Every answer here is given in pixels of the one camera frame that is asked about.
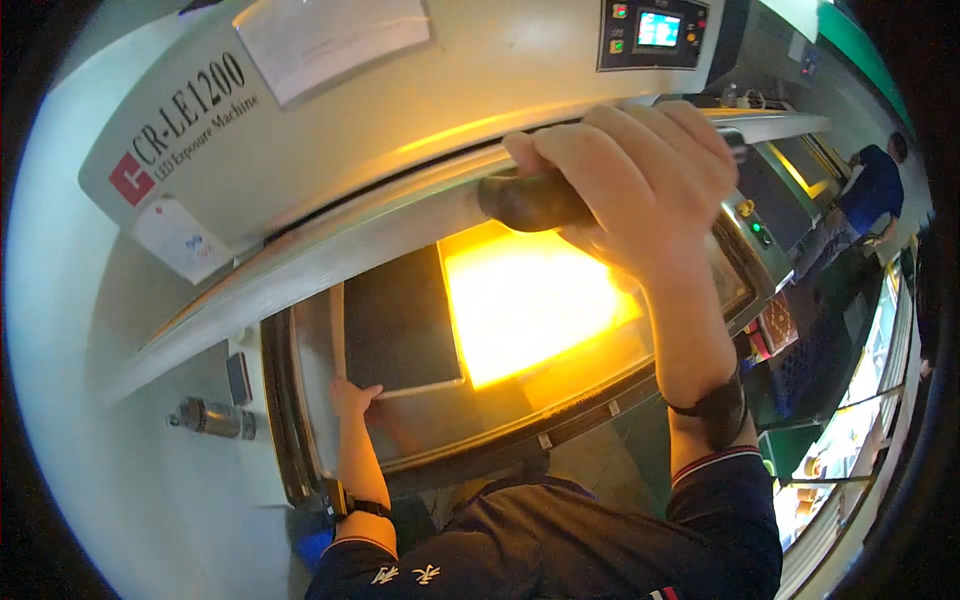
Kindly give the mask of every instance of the blue shirt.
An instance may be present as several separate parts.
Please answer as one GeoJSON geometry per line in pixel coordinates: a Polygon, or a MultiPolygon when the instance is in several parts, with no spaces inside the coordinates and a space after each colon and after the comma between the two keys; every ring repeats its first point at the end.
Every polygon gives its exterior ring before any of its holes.
{"type": "Polygon", "coordinates": [[[890,155],[871,144],[860,151],[863,172],[840,199],[840,209],[860,235],[865,235],[886,213],[900,218],[903,184],[900,171],[890,155]]]}
{"type": "Polygon", "coordinates": [[[780,587],[773,484],[737,446],[674,477],[666,521],[556,485],[490,492],[398,560],[372,540],[324,552],[308,600],[746,600],[780,587]]]}

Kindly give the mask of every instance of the black wrist strap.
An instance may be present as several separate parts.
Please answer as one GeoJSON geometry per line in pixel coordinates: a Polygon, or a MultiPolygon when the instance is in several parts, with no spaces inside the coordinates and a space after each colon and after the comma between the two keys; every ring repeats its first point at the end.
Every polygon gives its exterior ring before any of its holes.
{"type": "Polygon", "coordinates": [[[370,513],[371,515],[390,518],[390,509],[372,500],[360,500],[354,498],[352,494],[347,493],[347,514],[360,511],[361,513],[370,513]]]}
{"type": "Polygon", "coordinates": [[[344,490],[343,484],[338,479],[325,477],[323,485],[326,490],[325,511],[329,517],[333,518],[335,523],[341,522],[351,513],[357,511],[390,518],[390,509],[379,502],[354,497],[352,493],[344,490]]]}
{"type": "Polygon", "coordinates": [[[740,369],[733,370],[730,381],[713,390],[690,408],[667,402],[670,410],[685,417],[697,417],[707,430],[707,445],[714,452],[729,447],[747,423],[747,401],[740,383],[740,369]]]}

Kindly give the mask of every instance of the paper notice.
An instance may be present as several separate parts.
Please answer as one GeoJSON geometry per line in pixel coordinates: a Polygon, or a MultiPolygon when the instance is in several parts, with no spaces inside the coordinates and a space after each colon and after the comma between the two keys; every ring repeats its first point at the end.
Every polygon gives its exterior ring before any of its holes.
{"type": "Polygon", "coordinates": [[[353,67],[430,39],[420,0],[259,0],[233,27],[281,106],[353,67]]]}
{"type": "Polygon", "coordinates": [[[132,236],[194,285],[233,258],[223,242],[170,197],[157,198],[140,213],[132,236]]]}
{"type": "Polygon", "coordinates": [[[800,57],[804,55],[806,38],[800,35],[800,32],[794,32],[790,39],[790,47],[787,48],[786,56],[790,59],[800,62],[800,57]]]}

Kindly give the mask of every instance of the bottle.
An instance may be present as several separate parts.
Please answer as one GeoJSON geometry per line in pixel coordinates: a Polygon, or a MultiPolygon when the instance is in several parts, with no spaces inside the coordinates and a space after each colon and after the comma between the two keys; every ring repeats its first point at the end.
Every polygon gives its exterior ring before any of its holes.
{"type": "Polygon", "coordinates": [[[727,108],[736,106],[736,84],[730,84],[723,90],[723,94],[720,95],[720,104],[727,108]]]}
{"type": "Polygon", "coordinates": [[[167,416],[167,424],[222,438],[252,440],[256,435],[254,413],[220,402],[205,402],[197,397],[181,402],[167,416]]]}

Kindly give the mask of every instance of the touchscreen display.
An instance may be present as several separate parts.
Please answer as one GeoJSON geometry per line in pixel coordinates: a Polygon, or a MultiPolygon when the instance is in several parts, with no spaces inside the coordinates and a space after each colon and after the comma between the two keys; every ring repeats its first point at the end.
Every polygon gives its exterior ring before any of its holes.
{"type": "Polygon", "coordinates": [[[641,46],[676,46],[680,18],[658,12],[642,12],[636,43],[641,46]]]}

